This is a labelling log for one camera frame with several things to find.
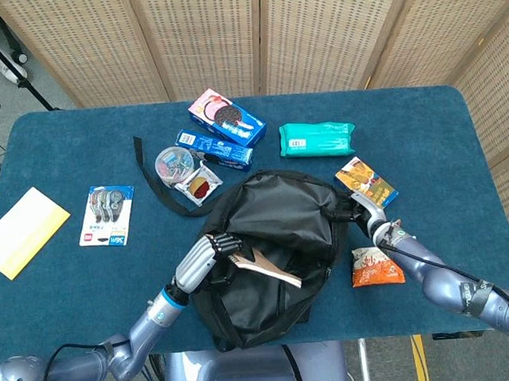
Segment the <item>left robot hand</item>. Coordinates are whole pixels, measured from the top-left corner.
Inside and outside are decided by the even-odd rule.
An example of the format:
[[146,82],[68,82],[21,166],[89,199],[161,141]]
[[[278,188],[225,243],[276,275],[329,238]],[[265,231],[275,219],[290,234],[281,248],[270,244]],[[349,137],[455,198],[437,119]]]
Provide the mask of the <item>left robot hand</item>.
[[175,284],[185,293],[193,293],[217,262],[241,248],[242,240],[231,234],[203,235],[176,267]]

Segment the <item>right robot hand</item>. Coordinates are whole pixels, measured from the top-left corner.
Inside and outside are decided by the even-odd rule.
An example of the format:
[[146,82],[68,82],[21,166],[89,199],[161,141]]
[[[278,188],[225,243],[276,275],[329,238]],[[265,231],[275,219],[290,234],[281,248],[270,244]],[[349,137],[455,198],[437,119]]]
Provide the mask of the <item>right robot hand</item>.
[[359,229],[378,246],[392,224],[386,219],[384,209],[361,192],[353,191],[350,195],[352,214],[349,220],[356,223]]

